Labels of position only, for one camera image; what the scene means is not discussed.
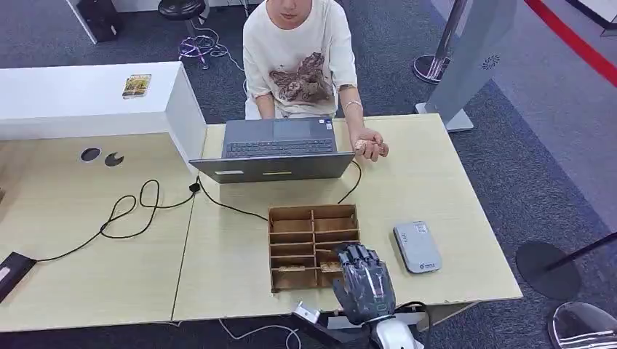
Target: black stool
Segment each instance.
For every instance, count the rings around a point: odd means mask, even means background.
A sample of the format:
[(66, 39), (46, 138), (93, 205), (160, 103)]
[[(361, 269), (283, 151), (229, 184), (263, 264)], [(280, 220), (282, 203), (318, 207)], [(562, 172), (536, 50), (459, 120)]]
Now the black stool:
[(193, 19), (199, 17), (203, 11), (210, 9), (205, 0), (161, 0), (159, 2), (159, 13), (168, 20), (182, 20), (186, 24), (190, 36), (180, 43), (178, 49), (181, 60), (182, 57), (198, 57), (202, 63), (202, 69), (208, 69), (204, 52), (204, 37), (197, 36)]

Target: wooden divider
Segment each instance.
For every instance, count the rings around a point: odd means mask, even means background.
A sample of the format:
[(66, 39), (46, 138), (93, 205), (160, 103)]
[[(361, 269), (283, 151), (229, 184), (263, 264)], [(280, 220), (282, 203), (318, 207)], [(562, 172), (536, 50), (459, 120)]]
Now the wooden divider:
[(272, 292), (332, 286), (343, 277), (333, 249), (360, 240), (355, 205), (270, 208), (268, 222)]

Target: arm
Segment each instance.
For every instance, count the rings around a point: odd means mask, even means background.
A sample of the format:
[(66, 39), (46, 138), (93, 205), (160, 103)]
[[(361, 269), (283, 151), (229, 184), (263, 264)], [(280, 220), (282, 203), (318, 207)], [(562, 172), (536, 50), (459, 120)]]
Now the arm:
[[(358, 89), (352, 85), (343, 85), (339, 91), (341, 107), (345, 113), (345, 120), (349, 129), (349, 141), (351, 148), (358, 156), (377, 161), (379, 155), (388, 156), (389, 147), (383, 142), (383, 138), (372, 129), (365, 127), (364, 108), (360, 100)], [(360, 148), (357, 148), (359, 140), (366, 140)]]
[[(341, 108), (345, 113), (349, 128), (349, 141), (358, 156), (377, 161), (379, 155), (388, 155), (388, 145), (383, 142), (379, 132), (365, 127), (364, 108), (358, 93), (358, 78), (356, 76), (356, 58), (351, 49), (351, 32), (347, 24), (345, 11), (334, 3), (330, 12), (329, 25), (333, 33), (330, 46), (330, 71), (333, 83), (338, 88)], [(356, 143), (364, 140), (360, 149)]]
[(247, 78), (247, 97), (255, 99), (262, 119), (274, 119), (274, 96), (246, 46), (244, 46), (242, 52), (242, 59), (244, 61), (244, 74)]
[(358, 93), (357, 87), (353, 85), (343, 85), (338, 94), (341, 99), (341, 107), (344, 108), (343, 112), (345, 113), (345, 120), (347, 120), (347, 127), (349, 128), (349, 137), (354, 139), (365, 127), (364, 110), (361, 105), (353, 103), (353, 101), (362, 103), (360, 93)]
[(255, 104), (257, 104), (257, 109), (259, 109), (259, 115), (261, 115), (262, 119), (274, 119), (274, 97), (272, 92), (255, 98)]

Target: laptop keyboard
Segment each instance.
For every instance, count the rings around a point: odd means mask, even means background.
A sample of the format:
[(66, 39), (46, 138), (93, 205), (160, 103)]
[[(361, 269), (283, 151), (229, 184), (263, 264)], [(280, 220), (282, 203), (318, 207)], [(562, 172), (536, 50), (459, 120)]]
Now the laptop keyboard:
[(278, 140), (273, 142), (229, 143), (227, 158), (288, 156), (332, 153), (332, 140)]

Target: table leg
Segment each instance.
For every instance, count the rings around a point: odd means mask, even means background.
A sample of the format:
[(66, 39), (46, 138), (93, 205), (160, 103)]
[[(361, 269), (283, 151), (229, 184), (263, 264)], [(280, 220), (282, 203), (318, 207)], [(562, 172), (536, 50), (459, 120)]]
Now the table leg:
[[(458, 313), (461, 313), (473, 307), (476, 304), (478, 304), (478, 302), (429, 306), (429, 311), (431, 312), (431, 320), (433, 321), (433, 326), (439, 324), (442, 321), (447, 320), (451, 316), (454, 316)], [(420, 322), (418, 322), (418, 331), (422, 332), (426, 330), (428, 327), (429, 327), (429, 318), (424, 317), (422, 320), (420, 320)]]

